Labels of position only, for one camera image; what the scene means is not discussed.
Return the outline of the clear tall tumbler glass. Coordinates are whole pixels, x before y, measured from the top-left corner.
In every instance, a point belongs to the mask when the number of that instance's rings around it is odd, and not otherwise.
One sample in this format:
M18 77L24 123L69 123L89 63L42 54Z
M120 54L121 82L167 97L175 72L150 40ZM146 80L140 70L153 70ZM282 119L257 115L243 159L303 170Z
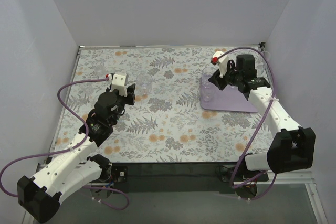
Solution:
M141 73L136 79L136 94L145 95L152 91L153 78L150 74Z

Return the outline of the clear faceted tumbler glass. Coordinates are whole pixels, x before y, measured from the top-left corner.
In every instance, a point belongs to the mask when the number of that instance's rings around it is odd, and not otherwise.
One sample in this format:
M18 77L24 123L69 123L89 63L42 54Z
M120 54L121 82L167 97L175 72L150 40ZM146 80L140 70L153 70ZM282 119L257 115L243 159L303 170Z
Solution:
M201 86L203 88L210 88L214 86L210 81L209 78L212 77L212 75L215 73L216 69L214 67L205 67L202 70L202 76L201 76Z

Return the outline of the clear wine glass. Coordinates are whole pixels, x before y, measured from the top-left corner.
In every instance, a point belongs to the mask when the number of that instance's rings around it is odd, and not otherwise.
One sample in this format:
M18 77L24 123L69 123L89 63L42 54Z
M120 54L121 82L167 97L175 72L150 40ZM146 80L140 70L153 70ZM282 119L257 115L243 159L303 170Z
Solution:
M263 54L261 74L267 74L270 53L268 51L262 51L261 53Z

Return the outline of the small clear tumbler glass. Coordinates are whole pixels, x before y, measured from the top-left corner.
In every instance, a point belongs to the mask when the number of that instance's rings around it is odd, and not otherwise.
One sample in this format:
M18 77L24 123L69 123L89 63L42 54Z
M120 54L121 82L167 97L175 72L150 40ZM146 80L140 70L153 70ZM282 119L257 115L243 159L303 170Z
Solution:
M202 86L202 99L205 102L209 102L213 99L215 94L215 86Z

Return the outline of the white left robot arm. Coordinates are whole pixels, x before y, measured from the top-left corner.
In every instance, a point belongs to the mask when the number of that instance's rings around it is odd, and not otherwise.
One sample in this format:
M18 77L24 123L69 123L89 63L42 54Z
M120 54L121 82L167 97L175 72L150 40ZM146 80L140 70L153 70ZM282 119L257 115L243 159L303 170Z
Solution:
M111 162L93 152L112 134L126 105L135 103L135 84L124 88L107 88L100 94L85 124L68 144L67 152L54 157L43 169L17 182L18 203L39 223L48 222L61 203L93 180L106 181Z

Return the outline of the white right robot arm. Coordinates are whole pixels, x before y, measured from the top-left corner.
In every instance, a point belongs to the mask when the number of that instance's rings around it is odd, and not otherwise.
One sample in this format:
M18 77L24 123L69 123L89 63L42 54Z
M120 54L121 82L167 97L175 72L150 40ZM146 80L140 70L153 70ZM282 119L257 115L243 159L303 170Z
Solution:
M216 52L211 59L219 67L209 78L220 90L227 86L237 87L246 100L263 116L273 141L266 152L244 155L238 164L240 171L275 174L308 169L312 167L316 140L312 128L304 128L283 108L270 83L257 75L255 57L238 55L230 60Z

